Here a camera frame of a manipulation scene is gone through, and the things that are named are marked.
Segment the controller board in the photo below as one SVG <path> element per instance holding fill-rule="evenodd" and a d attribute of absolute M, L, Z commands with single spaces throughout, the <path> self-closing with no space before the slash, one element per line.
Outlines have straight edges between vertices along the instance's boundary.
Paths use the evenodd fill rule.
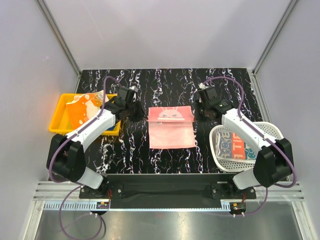
<path fill-rule="evenodd" d="M 232 211 L 242 211 L 244 212 L 247 208 L 247 205 L 245 202 L 234 202 L 231 204 L 230 209 Z"/>
<path fill-rule="evenodd" d="M 109 201 L 98 201 L 96 203 L 96 208 L 97 209 L 107 210 L 107 209 L 110 208 L 110 202 Z"/>

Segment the left controller board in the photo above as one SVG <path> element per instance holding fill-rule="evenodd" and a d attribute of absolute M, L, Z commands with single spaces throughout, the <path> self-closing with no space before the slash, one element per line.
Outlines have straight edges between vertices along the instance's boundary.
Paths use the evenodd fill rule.
<path fill-rule="evenodd" d="M 110 208 L 110 202 L 109 201 L 98 201 L 96 203 L 96 208 L 97 209 L 107 210 L 107 209 Z"/>

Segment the pink white towel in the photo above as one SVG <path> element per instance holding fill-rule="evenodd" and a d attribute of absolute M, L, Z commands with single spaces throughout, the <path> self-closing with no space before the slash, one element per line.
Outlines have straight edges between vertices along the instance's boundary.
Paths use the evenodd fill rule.
<path fill-rule="evenodd" d="M 159 106 L 148 109 L 150 149 L 187 149 L 196 146 L 191 106 Z"/>

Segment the yellow plastic bin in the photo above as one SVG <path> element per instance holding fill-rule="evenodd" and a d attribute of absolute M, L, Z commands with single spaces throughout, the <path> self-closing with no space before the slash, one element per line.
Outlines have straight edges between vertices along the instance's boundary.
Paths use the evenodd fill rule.
<path fill-rule="evenodd" d="M 71 102 L 74 99 L 74 96 L 83 94 L 64 93 L 60 96 L 48 128 L 50 132 L 65 135 L 74 130 L 67 115 L 66 103 Z"/>

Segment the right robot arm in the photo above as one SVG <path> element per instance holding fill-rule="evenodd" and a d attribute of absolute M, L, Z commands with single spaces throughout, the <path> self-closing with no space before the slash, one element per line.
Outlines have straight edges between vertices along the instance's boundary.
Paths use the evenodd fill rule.
<path fill-rule="evenodd" d="M 255 186 L 268 188 L 289 175 L 295 175 L 292 144 L 261 130 L 241 113 L 240 106 L 222 101 L 213 86 L 198 89 L 196 119 L 215 120 L 238 135 L 253 150 L 254 166 L 234 175 L 227 185 L 228 195 L 239 198 Z"/>

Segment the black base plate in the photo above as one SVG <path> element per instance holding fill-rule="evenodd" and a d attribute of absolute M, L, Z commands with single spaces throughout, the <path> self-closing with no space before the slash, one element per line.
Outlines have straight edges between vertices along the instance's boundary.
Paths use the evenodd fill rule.
<path fill-rule="evenodd" d="M 109 174 L 98 189 L 85 186 L 81 199 L 110 200 L 112 210 L 213 210 L 222 200 L 257 198 L 253 187 L 238 190 L 231 173 Z"/>

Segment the aluminium frame post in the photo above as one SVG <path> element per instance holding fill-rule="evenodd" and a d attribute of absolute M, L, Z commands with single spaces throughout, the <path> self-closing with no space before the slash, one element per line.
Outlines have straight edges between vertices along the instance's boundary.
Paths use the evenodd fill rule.
<path fill-rule="evenodd" d="M 285 11 L 283 12 L 277 26 L 275 27 L 266 47 L 264 48 L 261 56 L 259 57 L 255 67 L 252 69 L 252 73 L 257 75 L 259 70 L 261 69 L 263 63 L 265 62 L 266 58 L 268 57 L 270 51 L 272 50 L 274 44 L 276 43 L 278 37 L 280 36 L 283 28 L 285 27 L 286 23 L 288 22 L 290 16 L 292 15 L 293 11 L 295 10 L 299 0 L 290 0 Z"/>
<path fill-rule="evenodd" d="M 53 35 L 55 36 L 59 46 L 61 47 L 65 57 L 67 58 L 70 66 L 72 67 L 73 71 L 75 72 L 75 74 L 77 75 L 77 77 L 81 76 L 81 69 L 78 66 L 78 64 L 76 63 L 75 58 L 73 57 L 60 29 L 58 24 L 56 23 L 53 14 L 51 13 L 47 3 L 45 0 L 35 0 L 35 2 L 37 3 L 39 9 L 41 10 L 45 20 L 47 21 L 47 24 L 49 25 Z"/>

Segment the right aluminium frame post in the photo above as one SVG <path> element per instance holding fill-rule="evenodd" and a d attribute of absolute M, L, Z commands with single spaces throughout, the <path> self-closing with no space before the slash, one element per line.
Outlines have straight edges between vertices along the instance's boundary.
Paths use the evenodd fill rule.
<path fill-rule="evenodd" d="M 288 22 L 290 16 L 292 15 L 293 11 L 295 10 L 299 0 L 290 0 L 285 11 L 283 12 L 277 26 L 275 27 L 266 47 L 264 48 L 261 56 L 259 57 L 255 67 L 252 69 L 252 73 L 257 75 L 259 70 L 261 69 L 263 63 L 265 62 L 266 58 L 268 57 L 270 51 L 272 50 L 274 44 L 276 43 L 278 37 L 280 36 L 283 28 L 285 27 L 286 23 Z"/>

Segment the multicolour rabbit letter towel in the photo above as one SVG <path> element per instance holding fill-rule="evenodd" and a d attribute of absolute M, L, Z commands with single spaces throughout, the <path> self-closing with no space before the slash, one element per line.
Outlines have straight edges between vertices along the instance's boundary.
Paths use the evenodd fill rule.
<path fill-rule="evenodd" d="M 218 159 L 253 164 L 256 154 L 250 146 L 232 131 L 215 134 L 215 155 Z"/>

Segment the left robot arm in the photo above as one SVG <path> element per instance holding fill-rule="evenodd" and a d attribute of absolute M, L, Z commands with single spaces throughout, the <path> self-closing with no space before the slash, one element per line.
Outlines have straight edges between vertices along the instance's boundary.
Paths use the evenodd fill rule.
<path fill-rule="evenodd" d="M 72 132 L 57 133 L 51 139 L 46 167 L 53 182 L 84 185 L 97 198 L 108 193 L 106 178 L 87 167 L 85 152 L 104 131 L 119 121 L 139 122 L 145 117 L 137 93 L 135 86 L 121 86 L 118 94 L 103 103 L 93 118 Z"/>

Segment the right controller board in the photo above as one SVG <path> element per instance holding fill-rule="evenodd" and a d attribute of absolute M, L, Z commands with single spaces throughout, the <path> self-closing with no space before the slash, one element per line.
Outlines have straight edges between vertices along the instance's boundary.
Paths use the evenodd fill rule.
<path fill-rule="evenodd" d="M 247 208 L 247 205 L 245 202 L 234 202 L 231 204 L 230 209 L 232 211 L 242 211 L 244 212 Z"/>

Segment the left aluminium frame post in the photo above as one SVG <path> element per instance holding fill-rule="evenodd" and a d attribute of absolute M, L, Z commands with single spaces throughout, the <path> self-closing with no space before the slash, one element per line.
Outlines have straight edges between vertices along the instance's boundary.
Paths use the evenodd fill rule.
<path fill-rule="evenodd" d="M 47 24 L 49 25 L 53 35 L 55 36 L 59 46 L 61 47 L 65 57 L 67 58 L 70 66 L 72 67 L 73 71 L 75 72 L 75 74 L 77 75 L 77 77 L 81 76 L 81 69 L 78 66 L 78 64 L 76 63 L 75 58 L 73 57 L 60 29 L 58 24 L 56 23 L 53 14 L 51 13 L 47 3 L 45 0 L 35 0 L 35 2 L 37 3 L 39 9 L 41 10 L 45 20 L 47 21 Z"/>

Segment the white plastic basket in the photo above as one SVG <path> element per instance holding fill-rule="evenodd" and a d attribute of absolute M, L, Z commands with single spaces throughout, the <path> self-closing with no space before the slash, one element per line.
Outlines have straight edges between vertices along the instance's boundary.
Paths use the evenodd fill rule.
<path fill-rule="evenodd" d="M 262 131 L 265 133 L 273 136 L 276 139 L 282 139 L 284 136 L 282 132 L 276 127 L 274 124 L 266 122 L 266 121 L 258 121 L 254 123 L 257 125 Z M 231 133 L 232 131 L 223 126 L 217 125 L 211 129 L 209 133 L 209 144 L 211 155 L 216 166 L 223 172 L 227 173 L 238 173 L 250 168 L 253 168 L 255 165 L 254 159 L 238 159 L 238 158 L 230 158 L 230 157 L 223 157 L 220 156 L 219 153 L 222 151 L 220 150 L 219 143 L 221 141 L 221 134 Z"/>

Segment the orange patterned towel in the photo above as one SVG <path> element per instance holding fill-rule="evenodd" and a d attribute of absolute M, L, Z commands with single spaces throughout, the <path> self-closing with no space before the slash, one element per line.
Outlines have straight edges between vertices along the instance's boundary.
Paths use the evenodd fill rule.
<path fill-rule="evenodd" d="M 71 102 L 66 103 L 66 113 L 73 130 L 79 128 L 101 110 L 103 93 L 101 90 L 75 95 Z"/>

